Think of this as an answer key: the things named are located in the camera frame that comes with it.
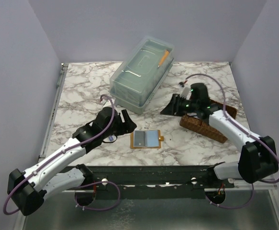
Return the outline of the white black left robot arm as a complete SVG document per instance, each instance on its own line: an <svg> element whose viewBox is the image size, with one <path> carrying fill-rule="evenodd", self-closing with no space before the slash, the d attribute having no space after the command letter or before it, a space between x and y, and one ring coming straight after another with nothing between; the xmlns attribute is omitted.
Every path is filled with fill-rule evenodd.
<svg viewBox="0 0 279 230"><path fill-rule="evenodd" d="M104 107L94 120L79 127L52 155L24 171L14 169L8 178L8 199L13 200L18 211L28 216L55 193L78 186L88 189L92 177L83 166L67 173L61 171L100 146L107 137L130 134L136 127L126 110L118 113L112 107Z"/></svg>

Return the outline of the tan card holder wallet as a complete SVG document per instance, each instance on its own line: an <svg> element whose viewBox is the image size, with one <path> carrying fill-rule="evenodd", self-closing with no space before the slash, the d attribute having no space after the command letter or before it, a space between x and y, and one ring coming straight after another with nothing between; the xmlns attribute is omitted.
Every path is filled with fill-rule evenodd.
<svg viewBox="0 0 279 230"><path fill-rule="evenodd" d="M161 143L164 141L164 137L161 135L160 130L145 131L145 146L144 147L134 147L133 146L134 132L132 132L130 135L130 148L132 148L132 149L159 149L159 148L161 148Z"/></svg>

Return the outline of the grey credit card stack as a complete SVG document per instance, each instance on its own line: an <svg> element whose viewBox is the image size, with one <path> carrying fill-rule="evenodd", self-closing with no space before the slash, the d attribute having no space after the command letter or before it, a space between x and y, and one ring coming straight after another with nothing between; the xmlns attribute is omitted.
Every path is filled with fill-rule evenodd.
<svg viewBox="0 0 279 230"><path fill-rule="evenodd" d="M144 147L145 146L145 131L135 131L133 134L133 146Z"/></svg>

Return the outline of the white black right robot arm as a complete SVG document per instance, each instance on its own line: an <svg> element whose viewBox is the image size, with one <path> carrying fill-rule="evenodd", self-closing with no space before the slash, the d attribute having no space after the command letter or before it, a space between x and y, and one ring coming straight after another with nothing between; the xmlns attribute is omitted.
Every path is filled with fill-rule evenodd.
<svg viewBox="0 0 279 230"><path fill-rule="evenodd" d="M174 93L160 113L172 116L194 113L203 123L229 139L240 152L238 162L223 162L213 166L213 172L206 176L210 187L216 188L229 178L252 184L279 170L275 159L275 142L271 137L261 137L235 122L218 103L211 101L204 83L192 84L190 91L189 99Z"/></svg>

